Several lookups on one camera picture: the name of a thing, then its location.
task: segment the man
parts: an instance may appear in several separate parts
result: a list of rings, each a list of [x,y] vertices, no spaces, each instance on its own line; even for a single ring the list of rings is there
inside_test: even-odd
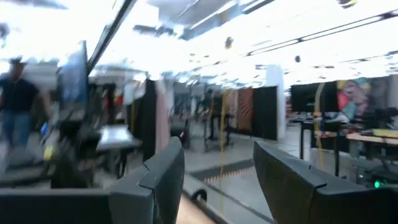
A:
[[[209,90],[207,90],[204,99],[201,102],[199,102],[199,104],[197,105],[197,112],[198,112],[199,108],[201,108],[201,110],[202,110],[202,114],[200,116],[202,117],[203,115],[205,115],[207,117],[205,119],[200,118],[202,125],[203,125],[203,137],[204,138],[207,138],[208,118],[210,118],[210,116],[211,116],[208,113],[211,113],[210,110],[211,110],[212,97],[213,97],[213,90],[209,89]]]
[[[11,60],[11,72],[0,79],[2,91],[2,129],[9,149],[26,148],[30,134],[30,109],[41,97],[47,117],[50,117],[48,96],[40,95],[36,86],[23,79],[25,64],[20,59]]]

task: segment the green light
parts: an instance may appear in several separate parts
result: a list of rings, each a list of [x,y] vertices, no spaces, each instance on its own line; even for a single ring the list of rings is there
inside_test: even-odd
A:
[[[380,183],[379,181],[376,181],[376,182],[374,183],[374,187],[375,187],[375,188],[379,188],[380,185],[381,185],[381,183]]]

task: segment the jeans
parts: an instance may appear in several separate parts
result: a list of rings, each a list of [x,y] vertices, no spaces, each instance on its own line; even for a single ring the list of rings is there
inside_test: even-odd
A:
[[[9,148],[26,148],[30,134],[30,113],[2,112],[3,135]]]

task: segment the hanging cable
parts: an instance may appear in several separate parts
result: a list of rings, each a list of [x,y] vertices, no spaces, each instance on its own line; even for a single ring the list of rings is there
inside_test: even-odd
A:
[[[322,116],[320,116],[320,119],[316,119],[315,117],[321,114],[320,111],[320,96],[323,90],[323,87],[326,85],[325,82],[319,84],[317,92],[315,93],[315,104],[314,104],[314,135],[317,140],[317,146],[319,150],[319,163],[320,163],[320,168],[323,170],[323,150],[322,150],[322,142],[321,142],[321,136],[322,133],[319,133],[320,130],[320,123],[322,122]]]

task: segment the gray floor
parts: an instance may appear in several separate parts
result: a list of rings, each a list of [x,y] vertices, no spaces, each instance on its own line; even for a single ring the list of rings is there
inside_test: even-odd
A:
[[[200,128],[193,128],[193,135],[200,136]],[[286,138],[276,141],[265,141],[276,149],[283,150],[293,156],[299,156],[299,137],[300,127],[291,126],[287,129]],[[232,140],[234,145],[225,149],[224,153],[220,151],[211,151],[203,153],[203,140],[198,138],[192,141],[192,148],[185,151],[185,167],[187,172],[194,172],[198,170],[205,170],[212,167],[220,166],[220,164],[232,164],[238,161],[245,161],[252,158],[254,141],[263,141],[262,139],[249,138],[247,136],[233,135]],[[310,133],[305,133],[305,151],[304,159],[309,163],[319,167],[320,153],[318,150],[310,149]],[[349,155],[341,154],[340,174],[349,175],[350,159]],[[334,155],[329,151],[322,151],[323,170],[334,174],[335,160]],[[267,202],[262,194],[259,182],[257,180],[256,171],[251,169],[240,175],[228,177],[227,179],[219,182],[211,183],[212,187],[200,184],[193,180],[191,177],[185,178],[185,187],[196,186],[196,188],[205,188],[208,191],[208,197],[211,200],[208,202],[212,208],[218,213],[221,213],[227,220],[241,220],[247,223],[267,223],[261,217],[272,219],[271,212]],[[235,203],[234,205],[226,204],[226,201]],[[246,208],[249,207],[255,212],[250,212]]]

